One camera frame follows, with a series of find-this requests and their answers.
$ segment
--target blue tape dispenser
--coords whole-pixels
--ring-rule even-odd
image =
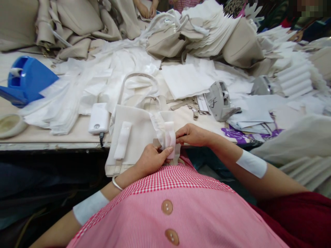
[[[8,75],[8,87],[0,86],[0,96],[16,107],[23,108],[32,101],[43,98],[40,91],[50,86],[59,77],[39,60],[19,57]]]

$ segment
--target black cable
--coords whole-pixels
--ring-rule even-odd
[[[103,137],[104,137],[104,132],[101,132],[100,135],[100,145],[101,145],[101,148],[104,150],[104,147],[103,147]]]

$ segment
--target white power bank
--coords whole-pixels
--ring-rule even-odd
[[[89,123],[89,133],[96,134],[108,132],[109,112],[106,109],[106,105],[107,103],[93,104]]]

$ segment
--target pink gingham fabric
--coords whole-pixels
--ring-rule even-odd
[[[182,13],[185,7],[195,7],[202,2],[202,0],[177,0],[175,2],[173,0],[169,0],[169,4],[173,5],[173,8],[179,13]]]
[[[93,215],[68,247],[287,247],[229,186],[199,174],[189,159],[163,166],[122,191]],[[161,210],[164,200],[173,212]]]

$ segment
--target white bowl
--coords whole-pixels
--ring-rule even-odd
[[[9,138],[23,132],[27,128],[23,117],[18,114],[0,116],[0,138]]]

